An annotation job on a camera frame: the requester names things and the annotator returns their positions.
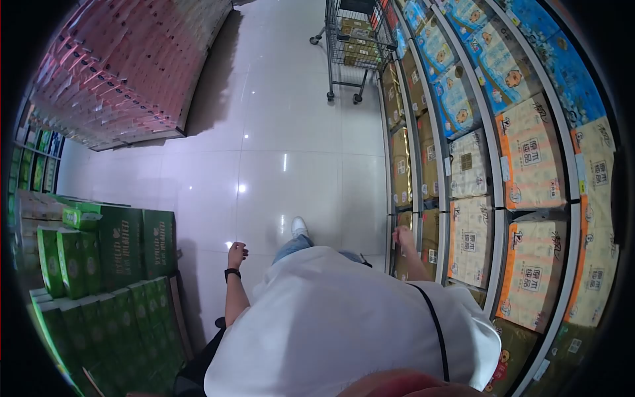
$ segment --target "cartoon character print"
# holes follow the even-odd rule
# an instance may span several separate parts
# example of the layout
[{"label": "cartoon character print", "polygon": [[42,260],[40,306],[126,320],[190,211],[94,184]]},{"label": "cartoon character print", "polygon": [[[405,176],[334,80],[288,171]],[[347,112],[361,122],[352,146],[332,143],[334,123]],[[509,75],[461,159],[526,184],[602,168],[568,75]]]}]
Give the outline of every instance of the cartoon character print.
[{"label": "cartoon character print", "polygon": [[500,352],[500,356],[498,356],[498,365],[496,366],[496,370],[494,374],[491,376],[490,381],[485,386],[486,392],[491,392],[494,389],[494,383],[498,380],[503,380],[507,378],[507,362],[509,361],[510,354],[508,350],[503,349]]}]

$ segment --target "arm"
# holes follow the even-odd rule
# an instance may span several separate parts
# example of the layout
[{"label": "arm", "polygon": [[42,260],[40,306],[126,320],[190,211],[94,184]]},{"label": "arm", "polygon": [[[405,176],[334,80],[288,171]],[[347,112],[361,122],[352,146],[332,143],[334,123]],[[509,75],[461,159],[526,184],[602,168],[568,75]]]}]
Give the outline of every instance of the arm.
[{"label": "arm", "polygon": [[[239,269],[243,260],[249,256],[244,243],[234,243],[229,249],[227,268]],[[227,296],[225,297],[225,324],[230,326],[236,318],[249,307],[249,299],[244,292],[243,282],[237,274],[227,277]]]},{"label": "arm", "polygon": [[434,281],[428,273],[424,263],[421,262],[417,247],[415,246],[415,238],[412,231],[407,226],[397,226],[392,232],[392,240],[401,245],[406,254],[406,262],[408,263],[408,280],[410,281]]}]

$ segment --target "blue tissue package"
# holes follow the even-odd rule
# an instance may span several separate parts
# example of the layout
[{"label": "blue tissue package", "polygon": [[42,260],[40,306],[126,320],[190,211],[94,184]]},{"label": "blue tissue package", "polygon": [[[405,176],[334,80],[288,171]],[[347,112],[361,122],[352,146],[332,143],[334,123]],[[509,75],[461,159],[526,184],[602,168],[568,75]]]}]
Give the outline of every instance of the blue tissue package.
[{"label": "blue tissue package", "polygon": [[476,31],[466,46],[494,115],[542,91],[525,51],[499,17]]},{"label": "blue tissue package", "polygon": [[505,0],[503,9],[532,47],[560,30],[556,21],[536,0]]},{"label": "blue tissue package", "polygon": [[408,0],[403,8],[403,16],[410,25],[413,36],[419,34],[425,23],[425,11],[416,0]]},{"label": "blue tissue package", "polygon": [[435,83],[458,60],[441,24],[434,15],[428,19],[416,37],[428,81]]},{"label": "blue tissue package", "polygon": [[446,138],[459,138],[481,125],[481,113],[460,62],[441,76],[439,82],[434,85],[434,93]]},{"label": "blue tissue package", "polygon": [[485,0],[437,0],[437,3],[463,42],[496,15]]},{"label": "blue tissue package", "polygon": [[538,57],[558,94],[570,130],[606,115],[589,71],[561,31],[538,45]]},{"label": "blue tissue package", "polygon": [[401,31],[401,26],[397,25],[395,28],[395,33],[397,35],[397,56],[399,59],[403,59],[404,55],[406,55],[406,39],[403,37],[403,32]]}]

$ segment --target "black wristwatch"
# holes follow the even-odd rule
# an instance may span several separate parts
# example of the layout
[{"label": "black wristwatch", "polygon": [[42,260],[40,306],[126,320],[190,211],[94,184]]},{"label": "black wristwatch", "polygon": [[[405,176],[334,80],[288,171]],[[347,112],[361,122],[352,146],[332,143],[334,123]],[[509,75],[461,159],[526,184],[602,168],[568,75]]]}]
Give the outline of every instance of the black wristwatch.
[{"label": "black wristwatch", "polygon": [[227,283],[227,276],[234,273],[236,276],[238,276],[238,278],[242,278],[240,277],[240,272],[238,271],[238,269],[227,269],[225,270],[225,284]]}]

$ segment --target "white sneaker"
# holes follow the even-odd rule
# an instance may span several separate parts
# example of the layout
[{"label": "white sneaker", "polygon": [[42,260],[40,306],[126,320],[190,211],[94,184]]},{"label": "white sneaker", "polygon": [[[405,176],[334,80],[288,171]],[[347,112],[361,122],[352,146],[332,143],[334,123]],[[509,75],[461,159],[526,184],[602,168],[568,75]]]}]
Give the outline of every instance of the white sneaker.
[{"label": "white sneaker", "polygon": [[293,222],[291,222],[291,235],[293,235],[293,238],[298,238],[298,236],[301,234],[309,237],[307,224],[304,223],[304,219],[302,219],[301,217],[295,217],[293,218]]}]

